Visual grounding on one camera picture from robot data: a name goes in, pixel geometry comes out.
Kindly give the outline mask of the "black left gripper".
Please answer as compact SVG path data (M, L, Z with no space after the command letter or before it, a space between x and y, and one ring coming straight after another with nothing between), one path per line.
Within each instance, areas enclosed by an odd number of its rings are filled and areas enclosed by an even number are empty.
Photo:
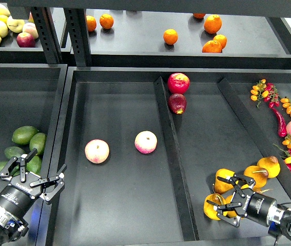
M67 165L63 164L56 175L42 178L27 168L32 158L37 154L33 148L25 157L13 156L0 171L2 180L10 181L0 192L0 208L17 218L23 218L39 197L46 204L51 204L56 195L60 195L65 187L64 172ZM20 175L12 176L11 172L18 167Z

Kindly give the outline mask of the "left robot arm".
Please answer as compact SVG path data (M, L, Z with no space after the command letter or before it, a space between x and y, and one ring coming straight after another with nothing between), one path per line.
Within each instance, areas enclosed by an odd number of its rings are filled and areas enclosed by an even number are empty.
M42 178L28 170L27 163L37 154L34 148L28 154L13 156L0 171L0 179L9 183L0 192L0 245L24 237L29 228L24 216L39 198L46 204L64 189L64 164L51 177Z

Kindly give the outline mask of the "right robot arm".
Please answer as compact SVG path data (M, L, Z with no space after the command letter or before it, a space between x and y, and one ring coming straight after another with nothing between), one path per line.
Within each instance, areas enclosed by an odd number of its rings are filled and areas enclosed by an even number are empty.
M268 233L276 240L284 236L291 241L291 209L277 204L274 198L253 190L256 184L252 177L237 175L218 177L232 185L234 193L230 202L223 202L220 194L209 195L204 202L204 213L213 220L222 220L239 227L242 218L268 227Z

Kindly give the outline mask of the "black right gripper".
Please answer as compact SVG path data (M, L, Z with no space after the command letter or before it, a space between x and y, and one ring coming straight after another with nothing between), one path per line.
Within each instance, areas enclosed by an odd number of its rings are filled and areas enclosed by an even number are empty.
M231 203L218 205L213 201L206 200L208 204L213 205L217 212L217 217L231 224L235 228L240 225L241 217L245 217L260 225L268 227L271 222L278 219L277 201L274 198L252 191L256 181L254 178L233 174L232 176L218 177L219 181L232 185L235 192ZM242 185L248 185L248 188L242 190ZM236 216L228 217L224 212L234 211Z

